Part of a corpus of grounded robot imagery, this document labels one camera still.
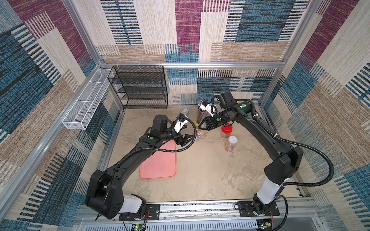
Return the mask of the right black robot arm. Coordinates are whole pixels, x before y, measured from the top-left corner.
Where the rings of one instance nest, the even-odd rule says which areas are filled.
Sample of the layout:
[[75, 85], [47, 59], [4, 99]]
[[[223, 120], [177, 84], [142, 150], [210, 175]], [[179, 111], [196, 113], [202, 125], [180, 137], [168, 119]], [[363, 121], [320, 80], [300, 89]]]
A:
[[234, 99], [227, 91], [202, 101], [199, 107], [209, 113], [199, 124], [200, 130], [211, 131], [236, 122], [246, 128], [267, 151], [272, 162], [265, 167], [265, 181], [249, 207], [256, 216], [271, 212], [276, 205], [275, 200], [298, 170], [303, 150], [280, 139], [261, 119], [250, 99]]

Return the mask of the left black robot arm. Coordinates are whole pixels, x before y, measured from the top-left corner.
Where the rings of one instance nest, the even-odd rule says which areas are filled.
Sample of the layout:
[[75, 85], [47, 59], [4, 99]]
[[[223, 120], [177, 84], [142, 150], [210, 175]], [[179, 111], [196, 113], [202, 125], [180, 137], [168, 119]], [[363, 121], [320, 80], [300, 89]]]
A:
[[120, 161], [104, 171], [96, 170], [90, 177], [85, 204], [97, 212], [97, 216], [113, 219], [118, 214], [130, 214], [134, 219], [147, 216], [146, 200], [138, 195], [125, 195], [123, 186], [132, 173], [156, 152], [176, 153], [176, 150], [163, 149], [169, 141], [181, 146], [179, 152], [191, 147], [196, 134], [181, 133], [187, 125], [196, 126], [187, 116], [180, 114], [175, 121], [165, 115], [156, 115], [151, 127], [147, 128], [135, 147]]

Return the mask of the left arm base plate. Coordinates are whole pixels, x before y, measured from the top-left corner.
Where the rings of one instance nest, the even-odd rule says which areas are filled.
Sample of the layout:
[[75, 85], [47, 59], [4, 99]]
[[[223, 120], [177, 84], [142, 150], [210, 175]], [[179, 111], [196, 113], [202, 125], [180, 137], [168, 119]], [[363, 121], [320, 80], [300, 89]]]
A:
[[159, 220], [160, 211], [160, 204], [146, 204], [137, 213], [120, 213], [119, 221]]

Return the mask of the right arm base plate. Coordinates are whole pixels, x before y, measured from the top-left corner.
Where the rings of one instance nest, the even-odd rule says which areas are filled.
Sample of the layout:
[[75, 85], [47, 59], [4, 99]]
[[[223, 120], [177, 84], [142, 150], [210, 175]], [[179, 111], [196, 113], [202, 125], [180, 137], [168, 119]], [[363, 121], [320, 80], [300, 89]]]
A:
[[267, 205], [260, 201], [239, 201], [234, 205], [234, 209], [237, 210], [243, 218], [280, 215], [276, 201]]

